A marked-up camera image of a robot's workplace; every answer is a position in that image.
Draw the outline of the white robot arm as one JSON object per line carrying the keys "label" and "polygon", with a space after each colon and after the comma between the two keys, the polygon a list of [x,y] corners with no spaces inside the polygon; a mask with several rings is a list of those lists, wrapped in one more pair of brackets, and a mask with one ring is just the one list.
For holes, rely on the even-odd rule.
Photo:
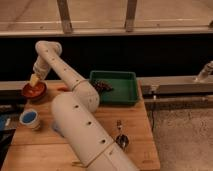
{"label": "white robot arm", "polygon": [[55,41],[37,41],[33,71],[44,80],[53,69],[68,87],[51,103],[51,112],[62,135],[86,171],[139,171],[93,113],[100,97],[90,82],[64,62],[62,46]]}

